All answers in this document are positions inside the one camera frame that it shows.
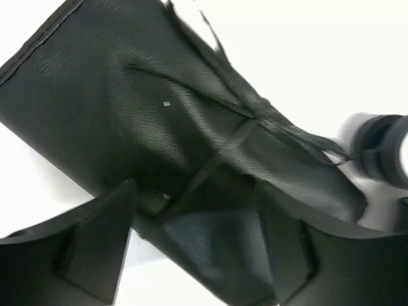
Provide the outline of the black leather pouch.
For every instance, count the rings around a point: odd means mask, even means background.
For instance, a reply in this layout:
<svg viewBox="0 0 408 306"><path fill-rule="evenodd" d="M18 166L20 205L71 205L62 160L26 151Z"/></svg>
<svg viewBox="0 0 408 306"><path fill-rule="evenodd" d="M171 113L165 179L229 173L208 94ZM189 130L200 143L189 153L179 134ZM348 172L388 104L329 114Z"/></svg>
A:
<svg viewBox="0 0 408 306"><path fill-rule="evenodd" d="M275 303L256 185L347 222L364 194L160 1L66 1L1 68L1 121L228 305Z"/></svg>

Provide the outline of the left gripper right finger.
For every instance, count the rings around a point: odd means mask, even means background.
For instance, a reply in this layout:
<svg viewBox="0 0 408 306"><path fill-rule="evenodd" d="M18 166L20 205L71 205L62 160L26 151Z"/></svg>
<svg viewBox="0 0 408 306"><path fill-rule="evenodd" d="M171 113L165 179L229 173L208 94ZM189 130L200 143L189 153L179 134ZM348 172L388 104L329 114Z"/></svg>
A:
<svg viewBox="0 0 408 306"><path fill-rule="evenodd" d="M270 184L255 202L279 304L407 304L406 233L341 221Z"/></svg>

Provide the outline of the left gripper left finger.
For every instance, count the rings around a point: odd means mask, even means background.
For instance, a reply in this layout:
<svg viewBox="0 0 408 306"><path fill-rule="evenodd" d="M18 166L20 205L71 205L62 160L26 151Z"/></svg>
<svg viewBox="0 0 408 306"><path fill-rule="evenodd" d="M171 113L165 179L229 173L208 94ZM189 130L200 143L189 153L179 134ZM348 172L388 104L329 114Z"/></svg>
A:
<svg viewBox="0 0 408 306"><path fill-rule="evenodd" d="M127 180L1 239L1 305L113 305L136 195Z"/></svg>

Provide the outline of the pink suitcase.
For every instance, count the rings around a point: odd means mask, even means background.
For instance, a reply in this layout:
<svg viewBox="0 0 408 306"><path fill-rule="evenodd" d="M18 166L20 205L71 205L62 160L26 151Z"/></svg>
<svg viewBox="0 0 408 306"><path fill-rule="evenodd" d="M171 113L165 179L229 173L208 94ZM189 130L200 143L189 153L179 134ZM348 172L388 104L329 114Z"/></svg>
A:
<svg viewBox="0 0 408 306"><path fill-rule="evenodd" d="M341 136L354 157L346 172L368 200L360 224L407 231L407 116L357 113Z"/></svg>

